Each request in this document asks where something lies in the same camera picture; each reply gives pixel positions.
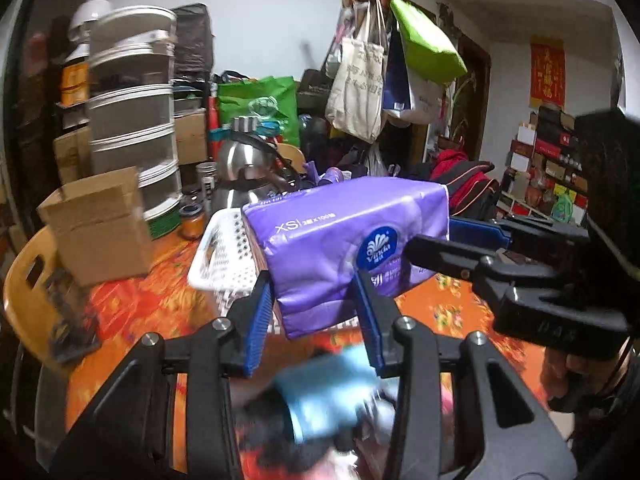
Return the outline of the wooden chair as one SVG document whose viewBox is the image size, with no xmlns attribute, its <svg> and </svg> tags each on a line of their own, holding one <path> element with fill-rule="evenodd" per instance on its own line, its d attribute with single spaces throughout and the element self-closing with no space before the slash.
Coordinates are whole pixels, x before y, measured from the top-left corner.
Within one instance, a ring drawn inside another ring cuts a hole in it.
<svg viewBox="0 0 640 480">
<path fill-rule="evenodd" d="M 26 243 L 6 274 L 3 311 L 26 350 L 52 372 L 68 377 L 73 365 L 56 362 L 50 351 L 52 330 L 62 318 L 44 287 L 59 262 L 55 238 L 45 226 Z"/>
</svg>

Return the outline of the white fan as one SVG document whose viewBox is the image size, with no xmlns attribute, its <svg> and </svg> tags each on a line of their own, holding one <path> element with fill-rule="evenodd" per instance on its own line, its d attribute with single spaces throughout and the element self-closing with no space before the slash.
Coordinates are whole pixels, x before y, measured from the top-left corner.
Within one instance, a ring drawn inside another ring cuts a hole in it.
<svg viewBox="0 0 640 480">
<path fill-rule="evenodd" d="M 84 2 L 70 20 L 67 34 L 68 40 L 72 44 L 86 42 L 94 23 L 99 18 L 102 18 L 103 15 L 109 14 L 112 9 L 112 4 L 107 0 L 88 0 Z"/>
</svg>

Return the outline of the purple tissue pack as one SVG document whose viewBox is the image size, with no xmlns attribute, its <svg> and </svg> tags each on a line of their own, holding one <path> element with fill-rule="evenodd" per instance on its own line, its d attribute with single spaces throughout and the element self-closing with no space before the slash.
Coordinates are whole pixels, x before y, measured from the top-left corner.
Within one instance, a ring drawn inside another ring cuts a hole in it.
<svg viewBox="0 0 640 480">
<path fill-rule="evenodd" d="M 446 240 L 449 196 L 438 183 L 361 177 L 246 205 L 255 259 L 269 271 L 290 339 L 353 318 L 352 278 L 367 271 L 396 297 L 432 277 L 402 252 L 418 235 Z"/>
</svg>

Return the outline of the shelf with boxes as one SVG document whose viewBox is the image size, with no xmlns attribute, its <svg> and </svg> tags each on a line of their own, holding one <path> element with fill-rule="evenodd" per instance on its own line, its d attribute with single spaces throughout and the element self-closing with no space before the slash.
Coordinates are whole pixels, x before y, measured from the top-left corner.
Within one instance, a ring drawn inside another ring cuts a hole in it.
<svg viewBox="0 0 640 480">
<path fill-rule="evenodd" d="M 575 119 L 544 102 L 518 126 L 506 158 L 498 214 L 551 219 L 579 226 L 588 182 L 578 154 Z"/>
</svg>

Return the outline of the steel kettle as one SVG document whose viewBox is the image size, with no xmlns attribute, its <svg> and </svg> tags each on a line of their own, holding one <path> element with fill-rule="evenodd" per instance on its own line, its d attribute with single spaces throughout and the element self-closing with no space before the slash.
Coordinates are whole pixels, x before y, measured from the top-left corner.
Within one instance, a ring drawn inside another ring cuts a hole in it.
<svg viewBox="0 0 640 480">
<path fill-rule="evenodd" d="M 216 159 L 213 212 L 300 190 L 302 177 L 273 143 L 258 136 L 261 125 L 255 116 L 232 119 Z"/>
</svg>

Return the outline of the green shopping bag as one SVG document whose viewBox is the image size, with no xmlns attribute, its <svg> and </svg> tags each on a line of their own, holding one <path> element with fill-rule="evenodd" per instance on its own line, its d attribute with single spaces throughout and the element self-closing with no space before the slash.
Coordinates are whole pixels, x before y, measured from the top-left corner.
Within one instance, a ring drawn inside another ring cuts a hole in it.
<svg viewBox="0 0 640 480">
<path fill-rule="evenodd" d="M 291 76 L 218 84 L 219 119 L 226 126 L 235 117 L 255 116 L 270 126 L 278 124 L 276 136 L 284 143 L 299 146 L 296 91 L 297 84 Z"/>
</svg>

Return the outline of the black bag on shelf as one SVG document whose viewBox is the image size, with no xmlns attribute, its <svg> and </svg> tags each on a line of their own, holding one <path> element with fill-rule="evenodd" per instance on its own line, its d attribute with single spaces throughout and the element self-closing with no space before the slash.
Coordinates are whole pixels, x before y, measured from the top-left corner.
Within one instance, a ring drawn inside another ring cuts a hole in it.
<svg viewBox="0 0 640 480">
<path fill-rule="evenodd" d="M 206 78 L 214 66 L 214 35 L 208 7 L 191 3 L 172 12 L 177 18 L 175 76 Z"/>
</svg>

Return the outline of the floral red tablecloth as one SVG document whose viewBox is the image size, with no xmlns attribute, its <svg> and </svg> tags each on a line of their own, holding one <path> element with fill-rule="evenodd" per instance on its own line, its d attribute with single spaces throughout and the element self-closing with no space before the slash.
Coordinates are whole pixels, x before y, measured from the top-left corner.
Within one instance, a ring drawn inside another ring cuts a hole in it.
<svg viewBox="0 0 640 480">
<path fill-rule="evenodd" d="M 98 319 L 102 346 L 70 376 L 65 404 L 67 427 L 73 426 L 108 375 L 143 334 L 155 332 L 166 339 L 189 335 L 214 317 L 216 311 L 205 295 L 186 280 L 198 245 L 170 234 L 153 246 L 153 267 L 147 276 L 106 282 L 91 289 L 89 309 Z M 458 338 L 476 330 L 488 334 L 537 399 L 546 400 L 539 380 L 544 352 L 533 344 L 494 333 L 492 315 L 472 293 L 469 283 L 435 275 L 395 301 L 403 314 L 435 333 Z M 280 368 L 305 361 L 316 350 L 340 350 L 360 340 L 359 330 L 352 323 L 295 340 L 271 335 L 266 341 L 262 365 L 253 378 L 233 384 L 232 401 L 243 403 L 268 385 Z"/>
</svg>

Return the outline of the white perforated plastic basket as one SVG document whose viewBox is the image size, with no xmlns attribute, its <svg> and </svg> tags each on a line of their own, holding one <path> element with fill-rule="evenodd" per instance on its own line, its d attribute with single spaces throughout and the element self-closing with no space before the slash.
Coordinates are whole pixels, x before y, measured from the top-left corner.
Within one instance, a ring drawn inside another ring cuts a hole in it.
<svg viewBox="0 0 640 480">
<path fill-rule="evenodd" d="M 298 338 L 358 326 L 338 284 L 340 265 L 329 260 L 337 246 L 330 230 L 340 214 L 299 196 L 221 209 L 206 226 L 188 273 L 216 314 L 252 290 L 258 273 L 271 273 L 276 306 L 273 334 Z"/>
</svg>

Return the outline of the grey drawer tower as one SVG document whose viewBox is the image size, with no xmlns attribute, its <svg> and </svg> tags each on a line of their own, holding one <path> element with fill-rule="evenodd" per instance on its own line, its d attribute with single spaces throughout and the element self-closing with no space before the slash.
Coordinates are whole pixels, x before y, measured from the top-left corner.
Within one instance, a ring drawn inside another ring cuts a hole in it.
<svg viewBox="0 0 640 480">
<path fill-rule="evenodd" d="M 137 171 L 143 218 L 178 207 L 181 180 L 174 113 L 177 17 L 160 6 L 125 6 L 93 25 L 89 42 L 92 169 Z"/>
</svg>

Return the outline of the white blue hanging bag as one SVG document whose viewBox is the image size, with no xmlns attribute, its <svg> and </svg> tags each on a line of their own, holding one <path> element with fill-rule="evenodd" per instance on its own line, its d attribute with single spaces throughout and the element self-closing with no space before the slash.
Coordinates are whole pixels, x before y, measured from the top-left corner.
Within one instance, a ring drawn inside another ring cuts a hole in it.
<svg viewBox="0 0 640 480">
<path fill-rule="evenodd" d="M 408 67 L 400 31 L 394 25 L 388 45 L 382 101 L 384 112 L 390 118 L 426 126 L 438 121 L 443 94 L 442 86 L 423 79 Z"/>
</svg>

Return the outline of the lime green bag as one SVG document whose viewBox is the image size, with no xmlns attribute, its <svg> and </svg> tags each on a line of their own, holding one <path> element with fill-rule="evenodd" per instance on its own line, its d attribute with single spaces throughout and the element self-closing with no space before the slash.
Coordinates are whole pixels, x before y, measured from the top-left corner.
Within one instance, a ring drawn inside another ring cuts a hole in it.
<svg viewBox="0 0 640 480">
<path fill-rule="evenodd" d="M 390 10 L 399 26 L 410 70 L 435 84 L 450 84 L 468 72 L 449 37 L 416 6 L 390 0 Z"/>
</svg>

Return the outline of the light blue tissue pack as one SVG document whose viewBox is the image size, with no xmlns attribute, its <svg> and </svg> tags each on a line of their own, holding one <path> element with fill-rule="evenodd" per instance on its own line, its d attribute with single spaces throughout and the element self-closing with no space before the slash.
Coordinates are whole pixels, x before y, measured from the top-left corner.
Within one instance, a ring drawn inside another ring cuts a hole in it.
<svg viewBox="0 0 640 480">
<path fill-rule="evenodd" d="M 355 428 L 379 444 L 390 442 L 399 379 L 378 377 L 362 344 L 288 367 L 273 387 L 288 408 L 296 443 Z"/>
</svg>

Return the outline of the orange jar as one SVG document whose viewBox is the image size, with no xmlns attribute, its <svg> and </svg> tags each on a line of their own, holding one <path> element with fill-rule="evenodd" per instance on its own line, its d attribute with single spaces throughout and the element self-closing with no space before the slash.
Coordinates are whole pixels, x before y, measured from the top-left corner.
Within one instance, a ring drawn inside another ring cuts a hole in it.
<svg viewBox="0 0 640 480">
<path fill-rule="evenodd" d="M 204 233 L 206 215 L 198 203 L 185 204 L 179 209 L 180 234 L 186 240 L 198 240 Z"/>
</svg>

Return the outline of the cardboard box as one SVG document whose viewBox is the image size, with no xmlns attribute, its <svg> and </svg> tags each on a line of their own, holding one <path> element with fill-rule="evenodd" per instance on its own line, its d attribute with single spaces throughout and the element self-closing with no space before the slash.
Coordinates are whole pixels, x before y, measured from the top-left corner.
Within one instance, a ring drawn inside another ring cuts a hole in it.
<svg viewBox="0 0 640 480">
<path fill-rule="evenodd" d="M 148 274 L 153 247 L 137 169 L 96 174 L 62 185 L 39 206 L 64 268 L 81 286 Z"/>
</svg>

